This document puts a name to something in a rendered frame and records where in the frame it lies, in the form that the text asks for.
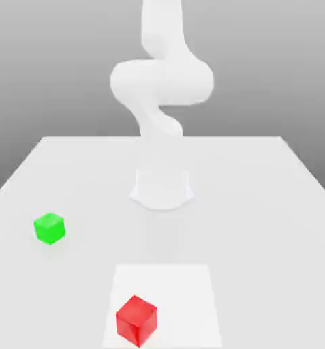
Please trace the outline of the small green cube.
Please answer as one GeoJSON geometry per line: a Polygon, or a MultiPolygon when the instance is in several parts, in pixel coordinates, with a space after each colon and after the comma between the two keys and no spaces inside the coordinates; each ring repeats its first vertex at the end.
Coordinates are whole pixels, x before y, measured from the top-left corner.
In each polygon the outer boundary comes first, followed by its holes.
{"type": "Polygon", "coordinates": [[[47,213],[33,223],[36,237],[49,245],[65,236],[64,219],[54,213],[47,213]]]}

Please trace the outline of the small red cube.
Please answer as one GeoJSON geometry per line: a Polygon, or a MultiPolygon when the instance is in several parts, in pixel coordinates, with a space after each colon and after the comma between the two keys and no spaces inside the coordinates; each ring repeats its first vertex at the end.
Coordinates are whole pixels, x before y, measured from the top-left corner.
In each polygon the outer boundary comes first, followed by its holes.
{"type": "Polygon", "coordinates": [[[117,334],[140,348],[157,328],[157,307],[133,295],[115,314],[117,334]]]}

